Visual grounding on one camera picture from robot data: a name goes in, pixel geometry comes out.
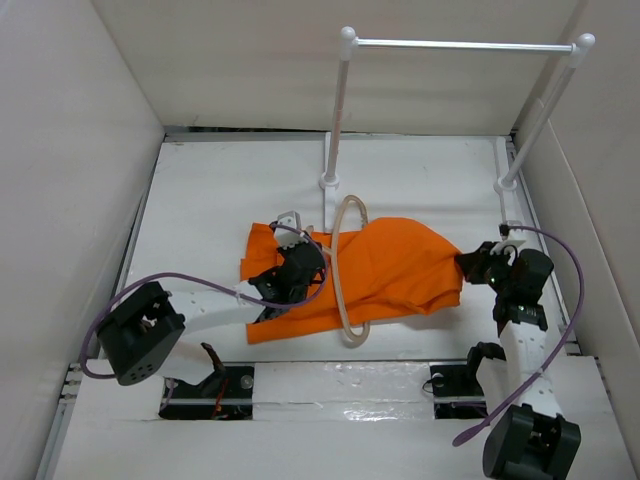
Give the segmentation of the wooden clothes hanger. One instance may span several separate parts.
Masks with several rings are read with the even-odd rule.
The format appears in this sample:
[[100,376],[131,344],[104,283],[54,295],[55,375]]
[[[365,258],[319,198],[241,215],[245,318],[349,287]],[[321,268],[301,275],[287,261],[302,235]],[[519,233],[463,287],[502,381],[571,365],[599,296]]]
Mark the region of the wooden clothes hanger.
[[320,242],[329,258],[329,282],[318,301],[327,306],[326,311],[313,314],[318,326],[316,331],[341,329],[343,343],[348,348],[360,347],[369,337],[370,322],[364,320],[365,299],[363,287],[356,286],[354,259],[348,257],[347,247],[353,247],[358,232],[340,232],[343,217],[348,206],[354,203],[360,212],[361,228],[369,223],[368,211],[364,202],[355,195],[347,195],[333,216],[333,225],[325,233],[313,233],[312,238]]

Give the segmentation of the orange trousers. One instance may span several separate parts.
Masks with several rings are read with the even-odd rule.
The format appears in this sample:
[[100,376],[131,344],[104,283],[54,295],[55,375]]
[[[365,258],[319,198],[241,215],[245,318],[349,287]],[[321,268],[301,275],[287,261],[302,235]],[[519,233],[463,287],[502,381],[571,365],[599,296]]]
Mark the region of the orange trousers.
[[[437,232],[400,217],[378,218],[365,229],[350,232],[359,233],[347,250],[357,268],[356,286],[366,294],[365,321],[430,315],[460,304],[463,275],[455,263],[459,250]],[[247,342],[325,332],[314,332],[318,324],[313,314],[328,309],[318,301],[320,295],[274,320],[249,324]]]

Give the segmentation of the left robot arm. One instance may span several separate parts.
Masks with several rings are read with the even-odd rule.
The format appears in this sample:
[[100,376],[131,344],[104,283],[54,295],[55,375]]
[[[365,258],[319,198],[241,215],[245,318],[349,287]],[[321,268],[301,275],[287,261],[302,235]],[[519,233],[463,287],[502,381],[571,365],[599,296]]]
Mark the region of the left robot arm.
[[145,277],[112,299],[94,333],[122,386],[161,371],[181,336],[216,326],[271,322],[310,303],[326,283],[322,247],[309,239],[279,247],[282,263],[224,287],[186,274]]

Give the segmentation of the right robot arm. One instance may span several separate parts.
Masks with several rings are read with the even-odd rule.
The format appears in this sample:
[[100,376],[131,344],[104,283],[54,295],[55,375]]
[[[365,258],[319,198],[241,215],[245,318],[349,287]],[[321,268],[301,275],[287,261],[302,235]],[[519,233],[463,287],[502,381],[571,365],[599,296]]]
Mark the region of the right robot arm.
[[565,479],[581,445],[580,427],[556,400],[546,350],[549,325],[540,303],[554,264],[509,242],[484,242],[455,262],[466,282],[495,293],[498,340],[469,351],[462,381],[484,394],[489,433],[482,469],[491,479]]

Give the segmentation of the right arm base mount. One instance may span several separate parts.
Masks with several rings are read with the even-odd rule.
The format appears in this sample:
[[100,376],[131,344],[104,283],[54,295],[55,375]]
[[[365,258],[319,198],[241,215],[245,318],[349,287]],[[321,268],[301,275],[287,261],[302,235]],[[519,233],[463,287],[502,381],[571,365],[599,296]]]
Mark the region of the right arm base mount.
[[484,392],[476,378],[485,358],[506,359],[498,344],[479,342],[470,348],[465,360],[429,364],[429,378],[422,390],[433,399],[436,420],[473,420],[487,416]]

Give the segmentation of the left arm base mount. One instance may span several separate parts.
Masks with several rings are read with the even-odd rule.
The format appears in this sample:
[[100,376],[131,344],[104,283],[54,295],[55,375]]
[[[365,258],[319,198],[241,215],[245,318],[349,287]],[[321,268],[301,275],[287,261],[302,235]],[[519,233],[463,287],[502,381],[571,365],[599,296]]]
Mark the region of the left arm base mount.
[[213,347],[202,342],[211,373],[197,384],[166,378],[158,415],[164,420],[245,421],[253,419],[255,367],[226,366]]

